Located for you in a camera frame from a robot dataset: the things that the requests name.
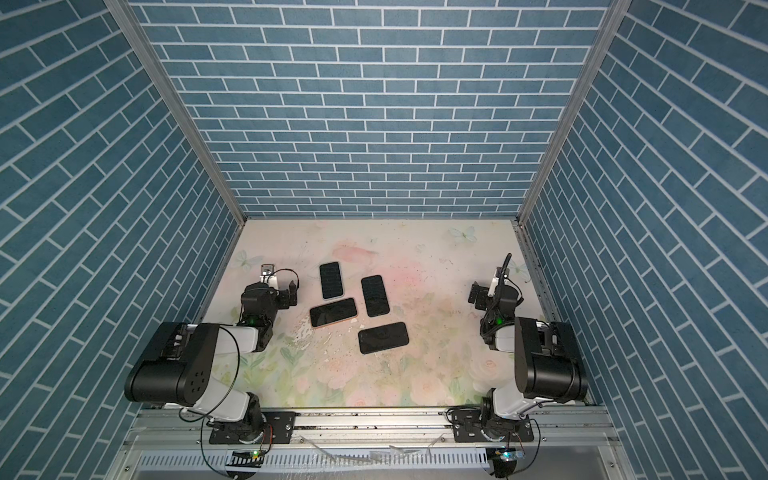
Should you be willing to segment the purple-edged black phone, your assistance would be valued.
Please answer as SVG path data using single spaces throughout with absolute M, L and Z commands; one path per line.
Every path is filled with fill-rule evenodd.
M 355 300 L 346 298 L 311 308 L 310 323 L 313 328 L 319 328 L 355 318 L 357 314 Z

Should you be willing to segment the blue-edged black phone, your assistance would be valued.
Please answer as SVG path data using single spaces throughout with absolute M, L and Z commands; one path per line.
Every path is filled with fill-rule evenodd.
M 404 322 L 396 322 L 358 333 L 360 352 L 363 355 L 406 346 L 409 335 Z

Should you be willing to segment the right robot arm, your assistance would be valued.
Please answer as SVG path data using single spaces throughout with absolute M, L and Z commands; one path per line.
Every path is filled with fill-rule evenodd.
M 588 392 L 573 328 L 516 314 L 523 297 L 516 284 L 496 277 L 491 285 L 473 283 L 468 302 L 484 313 L 479 333 L 492 351 L 514 356 L 514 381 L 483 397 L 474 427 L 490 441 L 530 441 L 530 413 L 546 404 L 582 401 Z

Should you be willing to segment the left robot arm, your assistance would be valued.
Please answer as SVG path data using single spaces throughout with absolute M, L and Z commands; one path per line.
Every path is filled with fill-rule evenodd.
M 233 354 L 239 361 L 244 353 L 264 351 L 278 312 L 297 305 L 299 288 L 295 278 L 281 289 L 277 273 L 266 269 L 241 294 L 236 324 L 162 323 L 128 374 L 125 397 L 135 403 L 176 404 L 250 436 L 259 434 L 266 419 L 258 397 L 238 391 L 235 380 L 214 379 L 213 363 L 222 355 Z

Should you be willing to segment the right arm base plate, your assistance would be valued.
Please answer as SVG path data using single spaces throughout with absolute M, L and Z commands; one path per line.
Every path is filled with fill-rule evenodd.
M 445 410 L 444 417 L 457 443 L 525 443 L 534 440 L 528 421 L 501 418 L 479 407 L 450 407 Z

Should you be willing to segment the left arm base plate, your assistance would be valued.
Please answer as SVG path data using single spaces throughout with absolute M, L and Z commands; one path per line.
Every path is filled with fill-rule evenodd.
M 293 435 L 297 414 L 293 411 L 262 411 L 252 422 L 248 416 L 237 422 L 211 423 L 209 443 L 212 445 L 268 446 L 288 444 Z

